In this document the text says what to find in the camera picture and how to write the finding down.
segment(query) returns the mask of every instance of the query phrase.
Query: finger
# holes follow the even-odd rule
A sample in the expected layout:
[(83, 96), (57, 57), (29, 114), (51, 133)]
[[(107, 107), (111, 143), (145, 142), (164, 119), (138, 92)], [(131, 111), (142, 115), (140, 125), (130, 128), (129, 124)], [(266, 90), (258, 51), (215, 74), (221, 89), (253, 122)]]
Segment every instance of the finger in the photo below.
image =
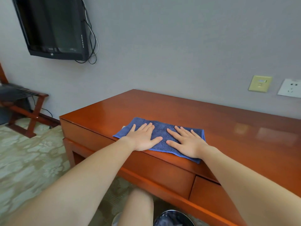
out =
[(183, 130), (188, 136), (193, 136), (193, 134), (189, 131), (187, 131), (185, 128), (180, 127), (181, 130)]
[(192, 133), (192, 134), (193, 134), (195, 137), (197, 137), (197, 138), (200, 138), (200, 139), (201, 139), (201, 137), (200, 137), (200, 136), (199, 136), (197, 133), (195, 133), (195, 132), (194, 132), (194, 130), (192, 130), (192, 129), (191, 129), (191, 133)]
[(144, 127), (145, 127), (146, 125), (147, 125), (147, 123), (144, 123), (143, 125), (140, 126), (140, 128), (138, 128), (138, 130), (140, 131), (140, 130), (144, 129)]
[(147, 132), (150, 133), (150, 134), (152, 134), (154, 129), (155, 129), (155, 126), (152, 125), (152, 126), (150, 126), (150, 127), (148, 128)]
[(142, 131), (146, 132), (148, 130), (149, 127), (151, 127), (153, 125), (152, 122), (150, 122), (148, 125), (145, 126), (144, 129), (142, 129)]
[(151, 140), (151, 141), (150, 141), (151, 144), (152, 144), (151, 147), (153, 147), (153, 146), (155, 146), (156, 144), (160, 143), (161, 140), (163, 140), (163, 137), (156, 137), (156, 138), (154, 138), (153, 140)]
[(181, 147), (182, 147), (181, 144), (176, 143), (175, 141), (172, 141), (172, 140), (167, 140), (166, 143), (167, 143), (169, 146), (171, 146), (171, 147), (177, 149), (178, 151), (179, 151), (179, 150), (181, 149)]
[(178, 126), (175, 126), (175, 130), (180, 133), (181, 136), (183, 137), (188, 137), (188, 135), (186, 134), (186, 132), (184, 132), (182, 129), (179, 129)]
[(183, 139), (183, 137), (180, 136), (179, 133), (176, 133), (176, 132), (174, 132), (174, 131), (171, 131), (169, 128), (167, 129), (167, 132), (168, 132), (169, 134), (171, 134), (172, 137), (174, 137), (175, 139), (177, 139), (177, 140), (180, 141), (180, 142), (181, 142), (181, 140)]
[(135, 128), (136, 128), (136, 125), (133, 124), (133, 127), (130, 129), (130, 132), (134, 132), (134, 131), (135, 131)]

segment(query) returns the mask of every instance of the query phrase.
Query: forearm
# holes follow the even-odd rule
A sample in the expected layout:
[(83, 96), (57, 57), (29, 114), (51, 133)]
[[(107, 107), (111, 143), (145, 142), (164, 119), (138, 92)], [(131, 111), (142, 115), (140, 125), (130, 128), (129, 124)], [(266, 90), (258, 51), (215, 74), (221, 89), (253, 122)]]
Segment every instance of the forearm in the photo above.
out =
[(132, 150), (122, 138), (94, 153), (42, 192), (12, 225), (88, 225)]
[(248, 225), (300, 225), (301, 198), (216, 148), (202, 155)]

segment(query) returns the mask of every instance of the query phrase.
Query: white power socket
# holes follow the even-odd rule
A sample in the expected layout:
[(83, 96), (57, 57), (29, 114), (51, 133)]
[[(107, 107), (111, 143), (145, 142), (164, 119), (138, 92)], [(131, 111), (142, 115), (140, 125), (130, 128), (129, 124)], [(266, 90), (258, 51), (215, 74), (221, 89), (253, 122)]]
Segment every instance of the white power socket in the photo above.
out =
[(301, 80), (285, 79), (278, 95), (301, 98)]

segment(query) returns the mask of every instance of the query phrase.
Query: white cable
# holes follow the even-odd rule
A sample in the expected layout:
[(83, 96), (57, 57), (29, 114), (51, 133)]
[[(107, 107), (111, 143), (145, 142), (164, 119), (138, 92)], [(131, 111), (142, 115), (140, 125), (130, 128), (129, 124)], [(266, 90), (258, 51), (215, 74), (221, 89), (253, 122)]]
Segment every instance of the white cable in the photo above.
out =
[(95, 38), (95, 40), (96, 40), (96, 43), (97, 43), (97, 51), (94, 51), (94, 54), (92, 54), (92, 56), (93, 56), (93, 55), (96, 55), (96, 54), (99, 52), (99, 42), (98, 42), (98, 39), (96, 38), (95, 34), (93, 33), (91, 27), (90, 27), (91, 22), (88, 20), (88, 17), (87, 17), (87, 11), (86, 11), (87, 8), (86, 8), (86, 4), (85, 4), (84, 0), (82, 0), (82, 2), (84, 3), (84, 7), (85, 7), (85, 17), (86, 17), (86, 22), (88, 23), (88, 27), (89, 27), (91, 33), (93, 34), (93, 36), (94, 36), (94, 38)]

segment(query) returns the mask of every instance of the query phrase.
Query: hand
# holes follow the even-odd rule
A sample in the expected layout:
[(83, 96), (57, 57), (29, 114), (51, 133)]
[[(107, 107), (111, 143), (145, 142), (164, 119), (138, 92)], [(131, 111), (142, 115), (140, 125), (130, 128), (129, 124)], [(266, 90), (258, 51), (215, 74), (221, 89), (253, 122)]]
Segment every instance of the hand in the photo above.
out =
[(126, 135), (126, 138), (133, 143), (134, 151), (147, 150), (163, 140), (162, 137), (156, 137), (155, 139), (151, 140), (151, 134), (155, 128), (152, 123), (145, 123), (141, 125), (137, 131), (135, 131), (135, 128), (136, 125), (134, 124), (130, 132)]
[(178, 128), (177, 126), (175, 126), (175, 130), (178, 133), (171, 131), (170, 129), (167, 129), (167, 132), (177, 139), (181, 144), (172, 140), (167, 140), (166, 143), (188, 157), (202, 159), (205, 151), (213, 148), (209, 146), (205, 140), (203, 140), (193, 130), (189, 132), (183, 127)]

